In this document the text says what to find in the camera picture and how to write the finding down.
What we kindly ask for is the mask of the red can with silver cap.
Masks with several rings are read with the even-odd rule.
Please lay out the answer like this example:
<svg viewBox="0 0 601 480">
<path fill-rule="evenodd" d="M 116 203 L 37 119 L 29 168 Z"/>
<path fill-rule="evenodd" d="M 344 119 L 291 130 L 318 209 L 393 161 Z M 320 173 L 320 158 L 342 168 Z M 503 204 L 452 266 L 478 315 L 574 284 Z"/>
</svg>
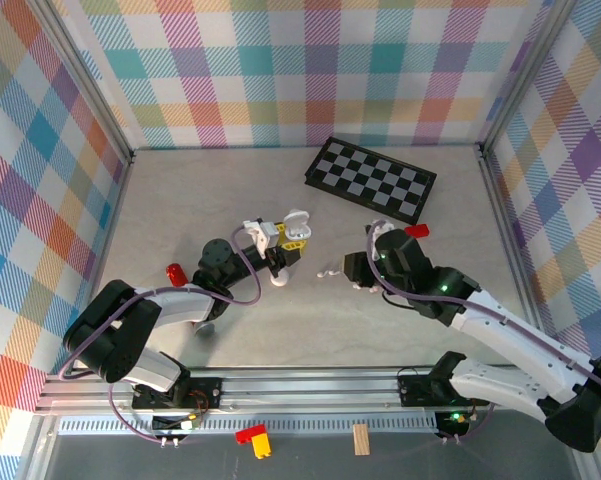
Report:
<svg viewBox="0 0 601 480">
<path fill-rule="evenodd" d="M 189 283 L 181 265 L 172 263 L 166 267 L 166 275 L 174 287 L 182 287 Z M 215 326 L 209 322 L 193 323 L 194 335 L 199 338 L 210 338 L 215 332 Z"/>
</svg>

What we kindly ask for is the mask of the black and grey chessboard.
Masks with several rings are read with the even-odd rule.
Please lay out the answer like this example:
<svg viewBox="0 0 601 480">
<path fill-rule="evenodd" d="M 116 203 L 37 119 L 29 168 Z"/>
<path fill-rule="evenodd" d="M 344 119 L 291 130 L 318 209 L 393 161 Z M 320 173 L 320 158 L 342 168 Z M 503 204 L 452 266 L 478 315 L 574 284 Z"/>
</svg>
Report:
<svg viewBox="0 0 601 480">
<path fill-rule="evenodd" d="M 382 215 L 414 225 L 437 174 L 334 137 L 305 172 L 305 183 Z"/>
</svg>

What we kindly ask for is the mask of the black connector box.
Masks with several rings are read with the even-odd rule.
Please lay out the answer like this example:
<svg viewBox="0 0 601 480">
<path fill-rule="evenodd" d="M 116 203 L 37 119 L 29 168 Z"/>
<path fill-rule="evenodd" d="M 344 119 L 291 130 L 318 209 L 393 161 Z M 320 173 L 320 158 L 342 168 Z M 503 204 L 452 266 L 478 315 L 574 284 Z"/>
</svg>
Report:
<svg viewBox="0 0 601 480">
<path fill-rule="evenodd" d="M 464 436 L 469 431 L 470 412 L 462 410 L 436 411 L 435 420 L 439 436 Z"/>
<path fill-rule="evenodd" d="M 188 413 L 176 417 L 153 416 L 151 430 L 154 434 L 171 432 L 173 435 L 188 435 L 198 429 L 203 420 L 202 413 Z"/>
</svg>

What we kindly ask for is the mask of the aluminium side rail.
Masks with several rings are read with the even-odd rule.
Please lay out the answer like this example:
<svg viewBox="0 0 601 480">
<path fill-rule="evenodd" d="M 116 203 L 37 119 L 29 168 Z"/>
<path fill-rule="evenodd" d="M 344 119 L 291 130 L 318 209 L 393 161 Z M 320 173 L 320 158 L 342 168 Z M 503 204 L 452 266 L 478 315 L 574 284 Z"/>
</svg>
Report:
<svg viewBox="0 0 601 480">
<path fill-rule="evenodd" d="M 129 162 L 124 164 L 122 175 L 120 179 L 119 187 L 117 188 L 114 196 L 114 202 L 112 204 L 112 209 L 110 211 L 106 228 L 104 230 L 104 237 L 102 241 L 102 250 L 99 256 L 96 259 L 95 270 L 93 271 L 93 278 L 90 283 L 90 288 L 85 297 L 85 305 L 87 307 L 91 301 L 95 298 L 99 291 L 99 284 L 101 282 L 104 268 L 106 266 L 107 257 L 110 251 L 111 242 L 115 235 L 115 228 L 117 225 L 117 221 L 120 215 L 120 210 L 122 208 L 122 204 L 124 201 L 124 196 L 126 194 L 129 177 L 132 173 L 134 165 L 134 159 L 131 159 Z"/>
<path fill-rule="evenodd" d="M 498 187 L 496 175 L 489 161 L 489 157 L 484 153 L 480 143 L 474 145 L 476 160 L 484 181 L 489 202 L 494 213 L 497 228 L 504 248 L 505 256 L 509 265 L 509 270 L 513 277 L 516 297 L 521 305 L 522 314 L 533 327 L 536 327 L 543 333 L 546 332 L 540 319 L 540 311 L 533 295 L 531 284 L 526 277 L 522 255 L 516 241 L 513 227 L 510 223 L 504 197 Z"/>
</svg>

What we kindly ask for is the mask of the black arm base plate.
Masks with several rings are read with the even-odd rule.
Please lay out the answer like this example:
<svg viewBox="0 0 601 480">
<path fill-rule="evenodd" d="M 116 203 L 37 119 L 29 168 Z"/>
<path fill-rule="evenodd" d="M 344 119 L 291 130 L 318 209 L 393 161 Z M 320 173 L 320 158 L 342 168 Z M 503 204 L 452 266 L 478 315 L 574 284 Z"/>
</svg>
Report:
<svg viewBox="0 0 601 480">
<path fill-rule="evenodd" d="M 482 399 L 465 397 L 451 387 L 447 379 L 429 375 L 399 375 L 398 393 L 403 407 L 473 407 L 488 406 Z"/>
<path fill-rule="evenodd" d="M 133 388 L 134 409 L 217 409 L 220 405 L 223 379 L 220 377 L 185 377 L 166 392 L 145 385 Z"/>
</svg>

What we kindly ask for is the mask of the aluminium mounting rail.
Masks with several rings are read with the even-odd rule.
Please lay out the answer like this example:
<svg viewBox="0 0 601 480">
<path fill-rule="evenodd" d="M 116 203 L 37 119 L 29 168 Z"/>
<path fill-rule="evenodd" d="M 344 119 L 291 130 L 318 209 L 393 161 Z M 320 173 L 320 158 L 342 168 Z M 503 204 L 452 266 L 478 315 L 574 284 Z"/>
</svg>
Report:
<svg viewBox="0 0 601 480">
<path fill-rule="evenodd" d="M 395 368 L 256 368 L 189 369 L 191 377 L 223 379 L 220 405 L 213 413 L 327 413 L 406 410 L 470 411 L 473 407 L 403 407 L 399 375 L 427 375 L 428 370 Z M 38 414 L 102 413 L 115 405 L 124 413 L 179 414 L 191 410 L 134 409 L 134 386 L 109 384 L 87 370 L 48 379 L 35 407 Z"/>
</svg>

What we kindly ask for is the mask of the aluminium frame post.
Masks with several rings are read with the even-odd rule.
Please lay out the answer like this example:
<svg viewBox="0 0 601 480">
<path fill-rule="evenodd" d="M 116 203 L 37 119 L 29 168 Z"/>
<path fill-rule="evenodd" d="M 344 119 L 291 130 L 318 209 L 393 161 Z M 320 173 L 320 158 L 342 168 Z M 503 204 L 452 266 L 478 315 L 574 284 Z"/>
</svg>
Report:
<svg viewBox="0 0 601 480">
<path fill-rule="evenodd" d="M 100 91 L 64 21 L 57 12 L 53 1 L 25 1 L 41 24 L 42 29 L 49 36 L 50 42 L 58 51 L 65 68 L 79 91 L 84 95 L 85 101 L 91 108 L 94 117 L 100 122 L 116 153 L 125 160 L 127 165 L 131 165 L 134 159 L 133 148 Z"/>
<path fill-rule="evenodd" d="M 480 134 L 477 145 L 483 158 L 493 153 L 577 3 L 577 0 L 547 1 L 548 6 L 544 5 L 545 1 L 541 2 L 539 13 L 512 62 L 505 85 L 492 105 L 484 132 Z"/>
</svg>

